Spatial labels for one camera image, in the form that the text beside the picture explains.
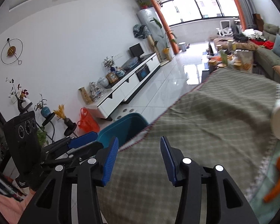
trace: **window pane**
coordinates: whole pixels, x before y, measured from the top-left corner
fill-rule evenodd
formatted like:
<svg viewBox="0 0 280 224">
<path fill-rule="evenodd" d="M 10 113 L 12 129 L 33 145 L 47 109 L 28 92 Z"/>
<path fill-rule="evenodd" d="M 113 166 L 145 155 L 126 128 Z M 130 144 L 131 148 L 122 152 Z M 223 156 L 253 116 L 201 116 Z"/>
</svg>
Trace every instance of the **window pane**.
<svg viewBox="0 0 280 224">
<path fill-rule="evenodd" d="M 201 19 L 200 12 L 194 0 L 174 0 L 179 14 L 184 22 Z"/>
<path fill-rule="evenodd" d="M 239 12 L 233 0 L 218 0 L 224 16 L 238 16 Z"/>
<path fill-rule="evenodd" d="M 196 0 L 196 2 L 204 18 L 221 17 L 216 0 Z"/>
<path fill-rule="evenodd" d="M 161 12 L 169 26 L 181 23 L 180 15 L 177 12 L 172 1 L 163 3 Z"/>
</svg>

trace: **silver screw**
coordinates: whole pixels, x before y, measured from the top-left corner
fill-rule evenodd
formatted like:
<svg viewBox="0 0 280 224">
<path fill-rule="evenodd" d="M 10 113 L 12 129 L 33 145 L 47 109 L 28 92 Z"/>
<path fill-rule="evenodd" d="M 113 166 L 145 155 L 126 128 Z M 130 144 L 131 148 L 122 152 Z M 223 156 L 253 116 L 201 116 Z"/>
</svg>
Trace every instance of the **silver screw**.
<svg viewBox="0 0 280 224">
<path fill-rule="evenodd" d="M 216 170 L 219 172 L 222 172 L 224 170 L 224 168 L 221 165 L 217 165 Z"/>
<path fill-rule="evenodd" d="M 63 169 L 63 166 L 62 165 L 57 165 L 56 167 L 55 167 L 55 170 L 56 171 L 61 171 Z"/>
<path fill-rule="evenodd" d="M 190 158 L 187 158 L 187 157 L 185 157 L 182 161 L 185 164 L 190 164 L 192 162 L 192 160 Z"/>
<path fill-rule="evenodd" d="M 95 158 L 89 158 L 87 162 L 89 164 L 95 164 L 96 163 L 96 159 Z"/>
</svg>

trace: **wall clock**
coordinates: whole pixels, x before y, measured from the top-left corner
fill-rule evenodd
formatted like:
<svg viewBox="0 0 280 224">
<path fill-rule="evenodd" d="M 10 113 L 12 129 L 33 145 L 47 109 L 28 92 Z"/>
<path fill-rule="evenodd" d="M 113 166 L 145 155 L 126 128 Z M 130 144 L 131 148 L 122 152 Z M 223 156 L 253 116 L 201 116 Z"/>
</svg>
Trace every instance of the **wall clock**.
<svg viewBox="0 0 280 224">
<path fill-rule="evenodd" d="M 22 61 L 19 59 L 23 51 L 23 43 L 20 39 L 7 39 L 7 43 L 4 45 L 1 52 L 1 60 L 4 64 L 10 65 L 18 62 L 19 65 Z"/>
</svg>

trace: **white chair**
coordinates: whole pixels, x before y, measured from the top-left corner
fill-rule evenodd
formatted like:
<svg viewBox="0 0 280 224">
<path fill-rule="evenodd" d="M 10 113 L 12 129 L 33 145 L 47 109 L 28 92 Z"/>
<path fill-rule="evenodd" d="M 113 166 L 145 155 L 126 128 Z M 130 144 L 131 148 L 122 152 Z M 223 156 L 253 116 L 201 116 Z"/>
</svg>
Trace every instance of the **white chair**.
<svg viewBox="0 0 280 224">
<path fill-rule="evenodd" d="M 220 36 L 233 35 L 230 20 L 221 20 L 220 28 L 216 28 Z"/>
</svg>

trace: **white tv cabinet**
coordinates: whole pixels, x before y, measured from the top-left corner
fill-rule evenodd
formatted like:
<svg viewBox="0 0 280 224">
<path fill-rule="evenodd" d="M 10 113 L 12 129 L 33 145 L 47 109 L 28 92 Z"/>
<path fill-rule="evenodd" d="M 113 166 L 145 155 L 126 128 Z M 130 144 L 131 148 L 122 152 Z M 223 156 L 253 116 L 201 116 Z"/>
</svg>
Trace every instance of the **white tv cabinet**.
<svg viewBox="0 0 280 224">
<path fill-rule="evenodd" d="M 147 55 L 148 58 L 130 71 L 126 76 L 116 83 L 112 88 L 106 89 L 106 93 L 98 101 L 93 102 L 86 107 L 92 115 L 107 120 L 112 120 L 109 115 L 121 103 L 129 103 L 139 90 L 149 81 L 149 79 L 160 69 L 160 62 L 156 53 Z M 139 81 L 136 70 L 143 65 L 147 65 L 150 73 L 142 80 Z"/>
</svg>

